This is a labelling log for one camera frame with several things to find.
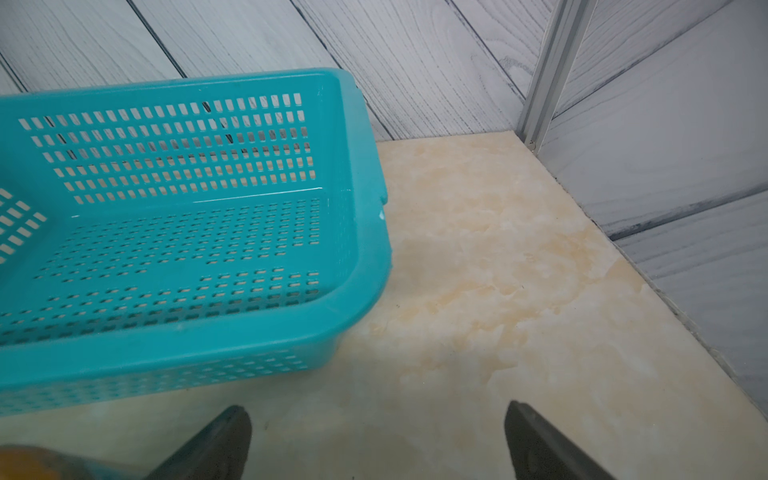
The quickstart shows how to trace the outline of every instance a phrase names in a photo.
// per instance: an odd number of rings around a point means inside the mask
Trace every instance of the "basket bottom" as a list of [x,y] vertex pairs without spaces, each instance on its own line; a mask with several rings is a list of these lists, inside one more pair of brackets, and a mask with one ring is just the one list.
[[323,191],[266,199],[54,222],[0,289],[0,346],[292,306],[328,293],[336,276]]

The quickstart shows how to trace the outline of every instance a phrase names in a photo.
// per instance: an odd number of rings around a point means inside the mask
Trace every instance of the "basket handle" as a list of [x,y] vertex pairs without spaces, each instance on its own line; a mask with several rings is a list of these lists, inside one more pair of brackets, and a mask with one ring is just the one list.
[[379,161],[379,151],[373,137],[366,99],[355,85],[355,79],[349,72],[339,71],[342,89],[349,102],[344,107],[346,133],[349,141],[350,157],[353,161],[355,189],[362,188],[363,192],[372,192],[380,205],[386,205],[387,191],[384,172]]

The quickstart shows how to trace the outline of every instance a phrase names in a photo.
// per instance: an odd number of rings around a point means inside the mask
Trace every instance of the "perforated basket wall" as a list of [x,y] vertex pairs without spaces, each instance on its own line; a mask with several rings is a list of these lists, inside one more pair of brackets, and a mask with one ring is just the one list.
[[5,97],[0,129],[0,415],[320,366],[384,286],[344,71]]

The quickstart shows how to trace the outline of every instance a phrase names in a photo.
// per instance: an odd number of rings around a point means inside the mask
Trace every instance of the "gray wall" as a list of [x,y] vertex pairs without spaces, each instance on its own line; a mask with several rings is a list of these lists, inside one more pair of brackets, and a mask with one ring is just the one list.
[[380,140],[516,127],[554,0],[7,0],[0,94],[351,71]]
[[539,153],[764,412],[767,78],[764,0],[600,0]]

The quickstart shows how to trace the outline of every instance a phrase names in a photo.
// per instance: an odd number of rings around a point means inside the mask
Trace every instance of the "plastic basket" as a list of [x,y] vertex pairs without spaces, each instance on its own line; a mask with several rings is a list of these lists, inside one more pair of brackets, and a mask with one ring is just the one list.
[[0,98],[0,415],[312,369],[391,253],[333,69]]

